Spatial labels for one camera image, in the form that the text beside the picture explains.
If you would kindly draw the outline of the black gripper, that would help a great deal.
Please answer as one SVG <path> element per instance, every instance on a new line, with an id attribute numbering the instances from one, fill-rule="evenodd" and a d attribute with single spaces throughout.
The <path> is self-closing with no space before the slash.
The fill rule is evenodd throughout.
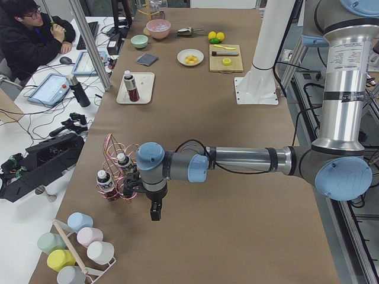
<path id="1" fill-rule="evenodd" d="M 125 176 L 123 182 L 123 195 L 125 198 L 130 199 L 136 193 L 142 193 L 140 175 L 138 173 L 129 173 Z"/>

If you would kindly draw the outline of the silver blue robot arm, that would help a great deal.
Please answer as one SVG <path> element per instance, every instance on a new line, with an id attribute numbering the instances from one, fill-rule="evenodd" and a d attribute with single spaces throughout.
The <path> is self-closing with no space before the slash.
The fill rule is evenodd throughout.
<path id="1" fill-rule="evenodd" d="M 307 1 L 304 38 L 323 37 L 329 45 L 320 133 L 309 147 L 282 149 L 205 147 L 182 143 L 166 151 L 155 142 L 136 152 L 138 173 L 124 180 L 125 192 L 145 193 L 160 204 L 169 180 L 203 182 L 219 167 L 240 175 L 281 172 L 297 176 L 336 201 L 350 201 L 367 191 L 372 171 L 358 140 L 367 100 L 368 58 L 378 34 L 377 1 Z"/>

